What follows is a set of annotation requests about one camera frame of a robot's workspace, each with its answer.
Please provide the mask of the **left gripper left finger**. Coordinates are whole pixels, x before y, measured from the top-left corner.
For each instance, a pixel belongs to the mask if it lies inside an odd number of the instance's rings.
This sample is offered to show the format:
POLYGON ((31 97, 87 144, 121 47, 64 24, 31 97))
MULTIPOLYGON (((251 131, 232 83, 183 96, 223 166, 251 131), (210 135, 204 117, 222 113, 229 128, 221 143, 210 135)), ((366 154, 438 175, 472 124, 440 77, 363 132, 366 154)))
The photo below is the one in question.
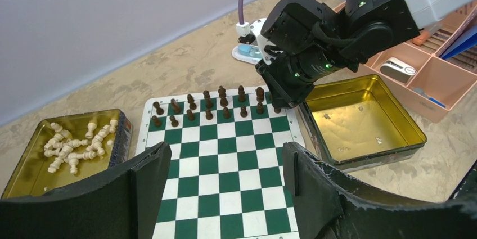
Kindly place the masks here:
POLYGON ((41 196, 1 200, 2 238, 151 238, 168 177, 166 142, 41 196))

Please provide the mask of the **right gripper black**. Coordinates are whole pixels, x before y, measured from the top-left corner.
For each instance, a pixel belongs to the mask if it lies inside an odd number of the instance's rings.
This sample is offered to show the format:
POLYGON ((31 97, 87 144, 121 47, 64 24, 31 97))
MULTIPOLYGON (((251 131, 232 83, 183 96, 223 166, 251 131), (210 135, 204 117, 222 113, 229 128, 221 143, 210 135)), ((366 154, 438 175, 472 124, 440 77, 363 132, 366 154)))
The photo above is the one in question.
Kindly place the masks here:
POLYGON ((260 60, 257 73, 263 78, 277 109, 291 109, 305 101, 314 82, 336 71, 320 49, 307 49, 297 55, 287 55, 266 64, 260 60))

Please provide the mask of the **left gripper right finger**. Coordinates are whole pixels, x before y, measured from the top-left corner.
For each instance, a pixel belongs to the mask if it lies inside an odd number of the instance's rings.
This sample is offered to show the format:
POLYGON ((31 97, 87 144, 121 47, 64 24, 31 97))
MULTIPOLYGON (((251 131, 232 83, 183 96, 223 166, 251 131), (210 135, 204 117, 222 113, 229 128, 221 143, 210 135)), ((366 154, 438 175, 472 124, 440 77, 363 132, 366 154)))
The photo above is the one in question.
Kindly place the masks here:
POLYGON ((476 193, 442 203, 400 196, 319 160, 296 142, 282 148, 285 186, 300 238, 475 238, 476 193))

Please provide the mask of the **brown chess piece fourteenth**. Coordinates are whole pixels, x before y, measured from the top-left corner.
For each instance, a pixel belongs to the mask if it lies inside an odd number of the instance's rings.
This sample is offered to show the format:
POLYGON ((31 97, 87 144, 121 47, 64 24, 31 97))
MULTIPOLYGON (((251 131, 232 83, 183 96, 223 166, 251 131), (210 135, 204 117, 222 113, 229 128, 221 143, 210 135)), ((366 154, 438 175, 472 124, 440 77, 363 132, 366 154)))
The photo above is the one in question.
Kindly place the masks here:
POLYGON ((242 85, 238 88, 238 101, 244 103, 247 100, 245 89, 242 85))

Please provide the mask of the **gold tin brown pieces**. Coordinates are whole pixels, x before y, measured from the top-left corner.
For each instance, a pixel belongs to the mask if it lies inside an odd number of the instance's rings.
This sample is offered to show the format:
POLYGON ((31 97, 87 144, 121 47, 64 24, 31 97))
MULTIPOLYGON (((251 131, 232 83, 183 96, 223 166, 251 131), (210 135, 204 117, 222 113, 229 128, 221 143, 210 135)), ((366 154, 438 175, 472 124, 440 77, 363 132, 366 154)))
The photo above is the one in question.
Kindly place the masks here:
POLYGON ((409 159, 428 141, 375 74, 317 85, 298 109, 317 157, 344 172, 409 159))

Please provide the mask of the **brown chess knight piece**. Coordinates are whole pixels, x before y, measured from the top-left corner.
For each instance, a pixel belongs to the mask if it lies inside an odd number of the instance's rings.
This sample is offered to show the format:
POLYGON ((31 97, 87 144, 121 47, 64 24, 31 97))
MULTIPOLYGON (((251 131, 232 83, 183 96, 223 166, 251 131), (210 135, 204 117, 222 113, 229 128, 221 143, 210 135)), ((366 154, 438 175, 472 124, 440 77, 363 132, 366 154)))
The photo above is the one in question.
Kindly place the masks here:
POLYGON ((191 94, 188 94, 187 95, 187 103, 189 105, 189 109, 194 111, 197 109, 197 105, 195 104, 195 99, 193 97, 193 95, 191 94))

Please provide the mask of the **brown chess king piece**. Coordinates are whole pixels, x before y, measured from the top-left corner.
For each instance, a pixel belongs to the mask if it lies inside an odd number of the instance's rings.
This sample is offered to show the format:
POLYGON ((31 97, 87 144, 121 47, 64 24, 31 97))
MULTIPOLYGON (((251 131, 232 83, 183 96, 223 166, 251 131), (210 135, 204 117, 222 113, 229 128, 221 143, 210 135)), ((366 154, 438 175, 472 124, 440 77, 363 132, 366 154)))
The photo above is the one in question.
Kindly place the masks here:
POLYGON ((227 94, 226 94, 226 89, 220 85, 218 88, 218 94, 219 94, 219 102, 222 107, 227 107, 228 106, 228 100, 227 100, 227 94))

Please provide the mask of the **brown chess rook eleventh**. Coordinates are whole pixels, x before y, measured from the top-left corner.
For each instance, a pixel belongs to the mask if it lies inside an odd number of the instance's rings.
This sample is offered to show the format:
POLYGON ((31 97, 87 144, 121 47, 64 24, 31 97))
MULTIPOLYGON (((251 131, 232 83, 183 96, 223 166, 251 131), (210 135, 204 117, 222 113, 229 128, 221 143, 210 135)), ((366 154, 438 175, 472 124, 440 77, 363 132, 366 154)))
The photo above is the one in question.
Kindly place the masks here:
POLYGON ((153 108, 155 109, 157 115, 162 115, 164 113, 164 109, 160 106, 160 102, 155 101, 155 102, 153 102, 152 105, 153 105, 153 108))

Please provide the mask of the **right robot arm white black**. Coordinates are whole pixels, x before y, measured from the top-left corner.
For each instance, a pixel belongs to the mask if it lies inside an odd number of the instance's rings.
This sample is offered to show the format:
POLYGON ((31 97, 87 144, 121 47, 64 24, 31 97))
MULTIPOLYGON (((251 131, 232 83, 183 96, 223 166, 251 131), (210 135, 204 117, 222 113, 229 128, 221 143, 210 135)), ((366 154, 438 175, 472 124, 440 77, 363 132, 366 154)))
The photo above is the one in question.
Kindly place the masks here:
POLYGON ((280 0, 261 28, 271 54, 256 65, 276 109, 301 104, 314 82, 357 72, 375 54, 406 42, 473 0, 346 0, 339 12, 317 0, 280 0))

